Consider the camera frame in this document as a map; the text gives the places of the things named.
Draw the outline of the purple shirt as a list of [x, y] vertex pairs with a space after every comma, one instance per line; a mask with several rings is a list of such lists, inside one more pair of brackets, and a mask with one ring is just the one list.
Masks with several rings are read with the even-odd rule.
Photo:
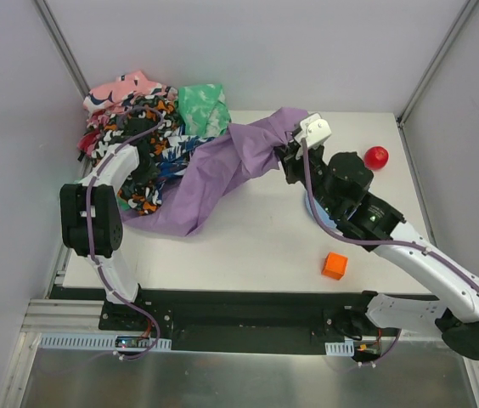
[[287, 145], [307, 116], [307, 110], [284, 107], [247, 125], [229, 124], [225, 134], [195, 149], [185, 174], [165, 190], [156, 212], [124, 212], [123, 223], [176, 237], [197, 234], [223, 196], [279, 168], [274, 149]]

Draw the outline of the orange black camouflage cloth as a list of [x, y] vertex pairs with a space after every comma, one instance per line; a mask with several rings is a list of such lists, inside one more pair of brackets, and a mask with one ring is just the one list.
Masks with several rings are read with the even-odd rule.
[[130, 108], [104, 110], [91, 118], [87, 132], [95, 134], [88, 152], [93, 166], [103, 160], [110, 146], [138, 138], [132, 145], [138, 149], [139, 165], [117, 192], [121, 209], [144, 216], [161, 206], [163, 181], [157, 163], [170, 146], [170, 137], [178, 135], [182, 125], [175, 103], [160, 95], [139, 95]]

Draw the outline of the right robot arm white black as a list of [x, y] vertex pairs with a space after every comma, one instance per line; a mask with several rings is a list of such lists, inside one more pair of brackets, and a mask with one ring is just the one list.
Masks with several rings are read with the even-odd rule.
[[[455, 353], [479, 360], [479, 277], [433, 246], [388, 202], [369, 192], [374, 174], [355, 152], [323, 159], [324, 149], [295, 141], [275, 148], [288, 183], [307, 192], [317, 224], [339, 241], [362, 247], [405, 271], [434, 301], [371, 292], [352, 316], [380, 329], [439, 336]], [[321, 207], [335, 223], [324, 224]]]

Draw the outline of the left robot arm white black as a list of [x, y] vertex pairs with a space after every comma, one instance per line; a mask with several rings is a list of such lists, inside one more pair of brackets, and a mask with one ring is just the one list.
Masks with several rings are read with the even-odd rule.
[[158, 122], [148, 130], [107, 148], [103, 159], [90, 173], [59, 191], [61, 233], [64, 245], [84, 258], [94, 269], [110, 303], [133, 304], [138, 282], [121, 253], [123, 224], [116, 195], [140, 163], [135, 145], [156, 131], [163, 115], [150, 108]]

